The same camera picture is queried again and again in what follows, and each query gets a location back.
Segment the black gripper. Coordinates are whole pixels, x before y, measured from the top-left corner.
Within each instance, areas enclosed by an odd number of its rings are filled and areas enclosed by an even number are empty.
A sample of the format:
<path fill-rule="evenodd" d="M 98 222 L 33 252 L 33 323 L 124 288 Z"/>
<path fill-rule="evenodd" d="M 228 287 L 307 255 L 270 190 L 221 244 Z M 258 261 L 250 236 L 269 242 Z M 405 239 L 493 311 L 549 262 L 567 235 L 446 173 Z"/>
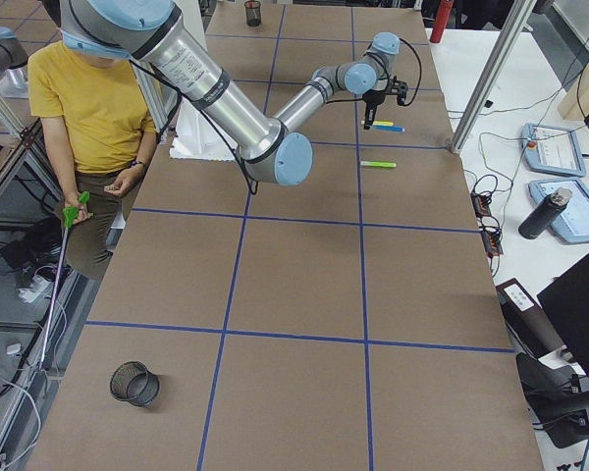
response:
<path fill-rule="evenodd" d="M 383 104 L 387 96 L 395 96 L 399 106 L 406 106 L 407 83 L 393 77 L 386 80 L 384 88 L 371 89 L 362 95 L 362 99 L 366 103 L 363 121 L 363 127 L 366 130 L 369 130 L 373 126 L 376 116 L 376 106 Z"/>

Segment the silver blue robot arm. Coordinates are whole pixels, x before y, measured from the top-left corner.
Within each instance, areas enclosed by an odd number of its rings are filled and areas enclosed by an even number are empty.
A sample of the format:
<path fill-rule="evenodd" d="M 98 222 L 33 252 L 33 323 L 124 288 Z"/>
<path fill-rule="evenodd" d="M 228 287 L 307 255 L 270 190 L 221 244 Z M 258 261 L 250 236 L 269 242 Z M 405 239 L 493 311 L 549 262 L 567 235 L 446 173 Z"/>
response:
<path fill-rule="evenodd" d="M 28 53 L 12 30 L 0 26 L 0 93 L 7 98 L 28 98 Z"/>
<path fill-rule="evenodd" d="M 265 116 L 186 30 L 173 1 L 63 1 L 61 31 L 71 49 L 151 64 L 166 85 L 210 118 L 238 146 L 235 159 L 259 183 L 302 183 L 313 165 L 308 138 L 297 132 L 337 92 L 382 97 L 401 40 L 377 33 L 362 58 L 318 69 L 274 117 Z"/>

